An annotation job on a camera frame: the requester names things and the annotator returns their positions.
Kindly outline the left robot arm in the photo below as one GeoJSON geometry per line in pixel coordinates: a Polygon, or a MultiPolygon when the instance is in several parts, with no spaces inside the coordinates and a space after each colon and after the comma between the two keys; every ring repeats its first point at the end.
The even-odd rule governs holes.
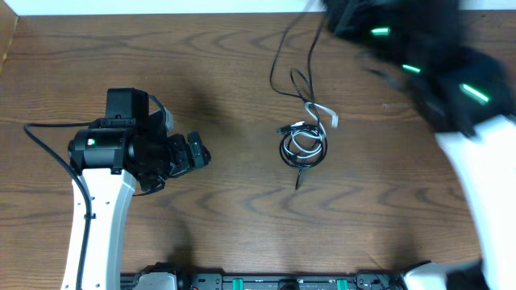
{"type": "Polygon", "coordinates": [[[127,212],[135,189],[156,193],[170,178],[205,167],[198,132],[174,134],[173,116],[134,88],[108,89],[106,114],[69,142],[73,224],[63,289],[118,289],[127,212]]]}

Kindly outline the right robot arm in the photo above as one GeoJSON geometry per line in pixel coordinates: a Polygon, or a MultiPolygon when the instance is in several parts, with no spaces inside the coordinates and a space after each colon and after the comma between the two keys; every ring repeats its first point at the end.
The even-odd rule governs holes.
{"type": "Polygon", "coordinates": [[[515,99],[503,65],[466,46],[457,1],[327,1],[328,28],[407,74],[414,108],[460,182],[481,259],[409,267],[407,289],[515,286],[515,99]]]}

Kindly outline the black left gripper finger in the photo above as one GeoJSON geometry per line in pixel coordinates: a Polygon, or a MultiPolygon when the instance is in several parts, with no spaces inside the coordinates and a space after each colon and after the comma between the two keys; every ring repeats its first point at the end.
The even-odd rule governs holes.
{"type": "Polygon", "coordinates": [[[193,131],[187,136],[194,168],[205,167],[211,161],[210,152],[203,144],[200,134],[193,131]]]}
{"type": "Polygon", "coordinates": [[[169,146],[172,151],[173,170],[171,177],[179,177],[193,170],[192,153],[190,145],[187,143],[185,136],[175,134],[168,138],[169,146]]]}

